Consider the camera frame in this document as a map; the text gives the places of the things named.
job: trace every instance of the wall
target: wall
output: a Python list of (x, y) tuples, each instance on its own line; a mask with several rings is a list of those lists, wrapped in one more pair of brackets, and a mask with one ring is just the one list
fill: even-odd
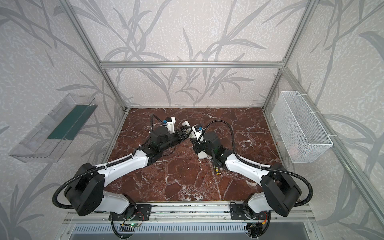
[[(102, 61), (281, 61), (307, 0), (71, 0)], [(271, 69), (114, 69), (128, 106), (262, 106)]]
[[(122, 116), (82, 42), (56, 1), (0, 3), (0, 238), (54, 239), (67, 210), (53, 192), (86, 162), (102, 160)], [(10, 157), (21, 141), (68, 93), (98, 105), (57, 163)]]
[[(288, 68), (348, 151), (384, 196), (382, 110), (384, 2), (320, 1)], [(283, 78), (266, 108), (277, 145), (290, 170), (307, 177), (310, 202), (325, 239), (384, 239), (384, 230), (332, 150), (313, 163), (292, 164), (270, 116)]]

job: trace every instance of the black mounting plate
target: black mounting plate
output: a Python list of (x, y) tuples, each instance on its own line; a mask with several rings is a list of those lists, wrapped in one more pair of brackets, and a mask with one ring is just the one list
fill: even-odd
[[(243, 204), (231, 203), (229, 204), (229, 208), (231, 210), (231, 220), (249, 220), (249, 218), (245, 216)], [(265, 220), (265, 217), (265, 213), (260, 212), (254, 220)]]
[[(131, 219), (131, 221), (148, 221), (149, 216), (151, 215), (152, 205), (151, 204), (136, 204), (136, 207), (137, 207), (136, 212), (138, 212), (138, 213), (136, 214), (136, 216), (133, 219)], [(126, 216), (123, 214), (117, 214), (114, 212), (112, 213), (112, 220), (113, 221), (124, 221), (124, 218), (126, 218)]]

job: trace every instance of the white mesh basket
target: white mesh basket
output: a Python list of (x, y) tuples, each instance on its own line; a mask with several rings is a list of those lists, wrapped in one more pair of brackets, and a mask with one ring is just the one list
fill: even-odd
[(293, 163), (313, 162), (333, 145), (298, 91), (282, 91), (272, 117)]

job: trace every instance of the wallpaper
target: wallpaper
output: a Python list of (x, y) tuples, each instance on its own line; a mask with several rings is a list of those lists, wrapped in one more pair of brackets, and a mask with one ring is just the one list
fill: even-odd
[(289, 69), (384, 197), (384, 1), (319, 5)]
[[(57, 6), (0, 2), (1, 239), (54, 239), (67, 210), (53, 206), (53, 192), (83, 163), (100, 163), (123, 114), (67, 18), (55, 15)], [(10, 157), (68, 93), (93, 96), (98, 107), (61, 159), (23, 163)]]
[(262, 107), (276, 73), (274, 68), (109, 69), (126, 105), (137, 107)]
[(281, 61), (307, 0), (71, 0), (102, 61)]
[[(265, 115), (283, 165), (308, 179), (314, 189), (309, 204), (324, 239), (384, 239), (384, 229), (332, 149), (328, 149), (312, 163), (291, 162), (271, 113), (280, 92), (292, 90), (288, 81), (282, 77), (265, 108)], [(307, 187), (301, 181), (297, 183), (302, 189), (301, 198), (305, 198), (308, 194)]]

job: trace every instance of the marble surface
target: marble surface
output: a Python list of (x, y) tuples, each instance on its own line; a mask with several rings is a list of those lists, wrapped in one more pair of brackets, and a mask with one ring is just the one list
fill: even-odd
[[(127, 155), (145, 140), (151, 113), (160, 119), (175, 117), (177, 126), (185, 120), (203, 126), (215, 119), (225, 120), (234, 129), (240, 155), (263, 164), (280, 162), (261, 108), (130, 109), (109, 161)], [(215, 131), (224, 147), (232, 149), (225, 124), (212, 124), (208, 131)], [(168, 149), (154, 164), (130, 172), (105, 190), (127, 194), (137, 202), (245, 200), (251, 193), (262, 192), (254, 181), (235, 172), (221, 169), (221, 175), (215, 175), (209, 160), (197, 159), (189, 139), (172, 151)]]

